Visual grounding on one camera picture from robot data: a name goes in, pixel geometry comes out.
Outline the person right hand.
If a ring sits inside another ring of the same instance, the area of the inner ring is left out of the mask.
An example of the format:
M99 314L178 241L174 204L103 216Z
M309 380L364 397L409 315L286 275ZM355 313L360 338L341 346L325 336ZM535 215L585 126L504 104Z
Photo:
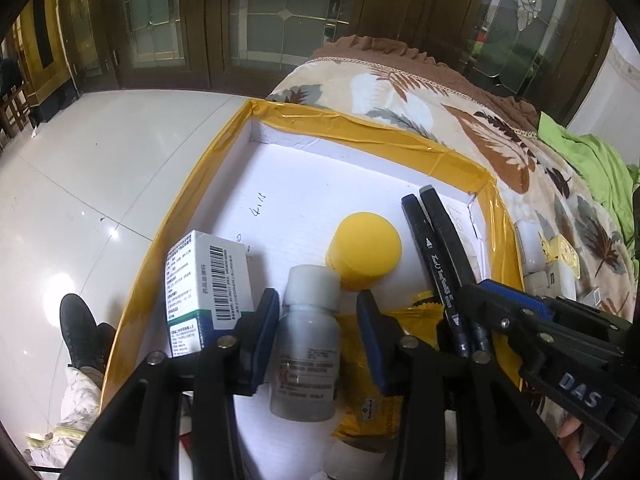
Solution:
M590 451L599 439L599 435L590 428L585 428L575 416L567 415L556 432L556 436L578 478L581 479L585 473L582 452Z

